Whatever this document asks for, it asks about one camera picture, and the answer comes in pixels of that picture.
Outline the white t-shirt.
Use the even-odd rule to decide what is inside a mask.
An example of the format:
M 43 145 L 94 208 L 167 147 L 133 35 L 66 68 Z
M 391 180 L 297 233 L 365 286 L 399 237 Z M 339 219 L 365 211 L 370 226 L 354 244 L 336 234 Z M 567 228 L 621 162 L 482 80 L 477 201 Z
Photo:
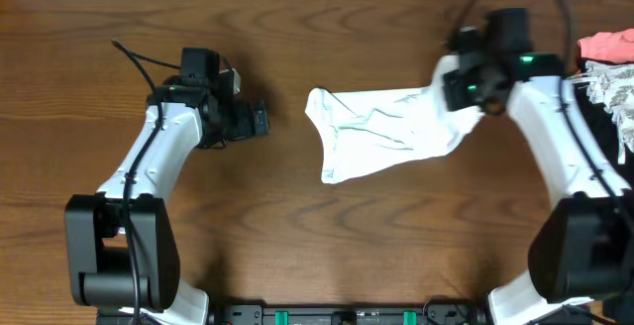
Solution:
M 483 116 L 475 106 L 448 110 L 443 75 L 457 68 L 458 58 L 445 55 L 428 86 L 337 93 L 312 89 L 305 114 L 323 146 L 321 181 L 336 184 L 452 152 Z

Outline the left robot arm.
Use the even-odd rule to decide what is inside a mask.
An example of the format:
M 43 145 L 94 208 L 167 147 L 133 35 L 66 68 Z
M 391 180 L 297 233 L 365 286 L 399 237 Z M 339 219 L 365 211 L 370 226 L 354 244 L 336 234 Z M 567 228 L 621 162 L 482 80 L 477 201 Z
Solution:
M 113 175 L 64 209 L 73 300 L 98 324 L 206 324 L 208 294 L 180 274 L 166 210 L 189 154 L 204 142 L 207 114 L 236 120 L 232 140 L 267 135 L 261 100 L 149 100 L 140 135 Z

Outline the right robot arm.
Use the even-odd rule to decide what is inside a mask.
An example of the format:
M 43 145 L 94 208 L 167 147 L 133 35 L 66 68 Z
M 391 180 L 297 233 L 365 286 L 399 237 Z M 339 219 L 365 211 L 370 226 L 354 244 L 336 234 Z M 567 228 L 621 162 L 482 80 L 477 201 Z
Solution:
M 553 54 L 500 61 L 445 55 L 434 81 L 450 111 L 482 111 L 500 98 L 529 144 L 552 211 L 528 252 L 528 269 L 487 296 L 494 324 L 530 324 L 602 301 L 633 321 L 633 188 L 604 156 Z

